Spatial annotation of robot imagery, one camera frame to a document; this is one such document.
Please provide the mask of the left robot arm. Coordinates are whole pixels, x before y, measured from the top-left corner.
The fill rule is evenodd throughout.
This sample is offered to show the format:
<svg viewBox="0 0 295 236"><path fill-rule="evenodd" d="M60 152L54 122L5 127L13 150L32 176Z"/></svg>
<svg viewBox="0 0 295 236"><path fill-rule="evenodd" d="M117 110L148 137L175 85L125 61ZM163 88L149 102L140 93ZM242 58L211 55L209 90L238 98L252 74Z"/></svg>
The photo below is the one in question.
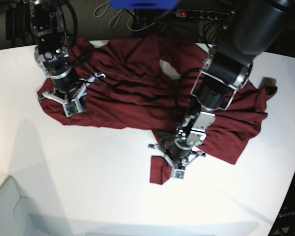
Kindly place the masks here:
<svg viewBox="0 0 295 236"><path fill-rule="evenodd" d="M183 178L187 167L207 154L237 162L266 118L266 97L275 86L255 89L249 76L254 59L279 34L295 25L295 0L241 0L230 23L211 47L190 91L174 134L164 134L153 147L151 173Z"/></svg>

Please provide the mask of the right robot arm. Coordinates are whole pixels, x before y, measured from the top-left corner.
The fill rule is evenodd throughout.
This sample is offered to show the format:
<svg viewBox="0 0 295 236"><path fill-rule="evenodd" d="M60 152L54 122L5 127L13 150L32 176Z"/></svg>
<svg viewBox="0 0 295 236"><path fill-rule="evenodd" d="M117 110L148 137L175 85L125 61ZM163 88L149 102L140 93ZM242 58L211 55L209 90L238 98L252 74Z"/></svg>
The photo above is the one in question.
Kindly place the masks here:
<svg viewBox="0 0 295 236"><path fill-rule="evenodd" d="M37 31L34 58L51 89L39 93L39 101L62 105L68 115L86 110L87 88L102 86L105 74L90 64L91 52L74 52L77 45L77 17L67 0L30 0L31 23Z"/></svg>

